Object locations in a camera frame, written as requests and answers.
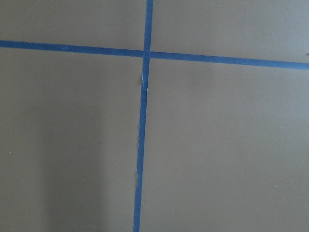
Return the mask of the blue tape strip lengthwise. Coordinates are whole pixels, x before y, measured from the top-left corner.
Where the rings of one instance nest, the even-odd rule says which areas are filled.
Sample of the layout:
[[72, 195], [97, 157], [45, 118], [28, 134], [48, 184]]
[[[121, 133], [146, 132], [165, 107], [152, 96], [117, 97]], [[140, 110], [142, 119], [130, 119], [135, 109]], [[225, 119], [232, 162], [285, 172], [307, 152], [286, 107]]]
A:
[[133, 214], [133, 231], [134, 232], [140, 231], [143, 163], [144, 163], [145, 131], [146, 131], [146, 117], [147, 117], [147, 95], [148, 95], [150, 56], [151, 56], [153, 5], [154, 5], [154, 2], [152, 0], [148, 0], [146, 2], [141, 92], [140, 92], [140, 116], [139, 116], [138, 147], [137, 147], [136, 186], [135, 186], [135, 201], [134, 201], [134, 214]]

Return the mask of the blue tape strip crosswise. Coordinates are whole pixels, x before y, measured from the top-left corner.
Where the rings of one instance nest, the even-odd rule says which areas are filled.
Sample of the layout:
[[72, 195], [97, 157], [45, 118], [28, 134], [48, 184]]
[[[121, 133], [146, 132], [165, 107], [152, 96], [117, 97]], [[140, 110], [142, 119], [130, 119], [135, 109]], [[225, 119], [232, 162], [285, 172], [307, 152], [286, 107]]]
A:
[[[7, 40], [1, 40], [0, 46], [3, 48], [46, 50], [46, 51], [112, 55], [112, 56], [137, 57], [137, 58], [141, 58], [144, 55], [144, 52], [142, 50], [80, 46], [80, 45], [68, 45], [68, 44], [53, 44], [53, 43], [19, 42], [19, 41], [7, 41]], [[285, 68], [285, 69], [296, 69], [296, 70], [309, 69], [309, 65], [307, 63], [299, 63], [299, 62], [194, 55], [194, 54], [169, 53], [169, 52], [157, 52], [157, 51], [151, 51], [150, 58]]]

